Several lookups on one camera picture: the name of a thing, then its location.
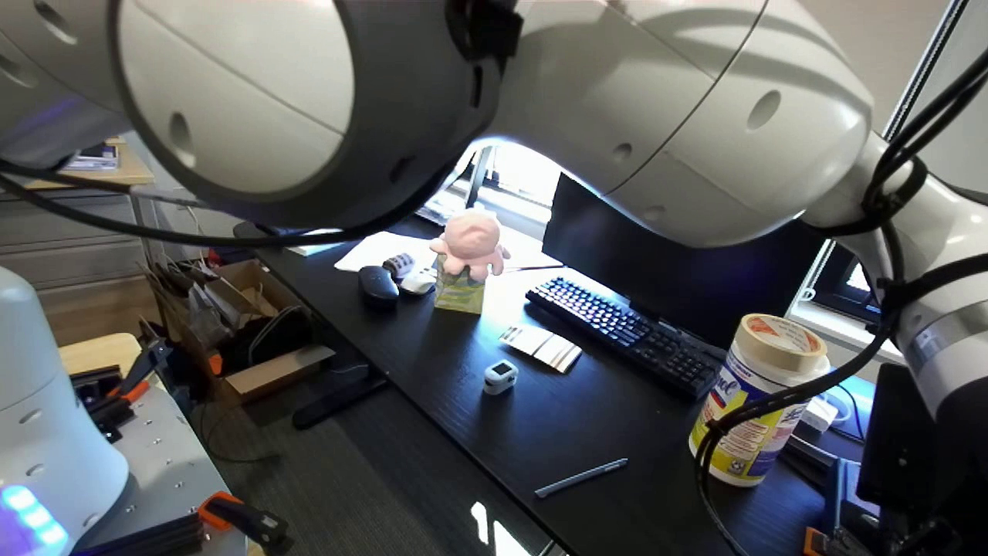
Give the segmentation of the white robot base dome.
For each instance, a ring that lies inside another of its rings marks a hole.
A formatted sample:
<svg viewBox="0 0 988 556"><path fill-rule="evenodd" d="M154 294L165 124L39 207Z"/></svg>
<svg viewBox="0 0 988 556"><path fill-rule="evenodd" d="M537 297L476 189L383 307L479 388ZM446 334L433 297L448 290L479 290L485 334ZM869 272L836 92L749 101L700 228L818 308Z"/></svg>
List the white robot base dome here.
<svg viewBox="0 0 988 556"><path fill-rule="evenodd" d="M68 556L128 479L128 456L72 385L33 286L0 269L3 556Z"/></svg>

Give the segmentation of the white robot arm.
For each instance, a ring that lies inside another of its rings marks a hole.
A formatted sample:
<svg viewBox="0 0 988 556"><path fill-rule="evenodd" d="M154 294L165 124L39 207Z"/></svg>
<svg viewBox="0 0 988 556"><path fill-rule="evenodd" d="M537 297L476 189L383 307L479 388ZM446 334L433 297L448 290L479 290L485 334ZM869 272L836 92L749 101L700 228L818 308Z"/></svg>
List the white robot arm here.
<svg viewBox="0 0 988 556"><path fill-rule="evenodd" d="M635 224L845 245L936 416L984 401L984 209L929 173L799 0L0 0L0 160L135 132L265 224L383 224L482 137Z"/></svg>

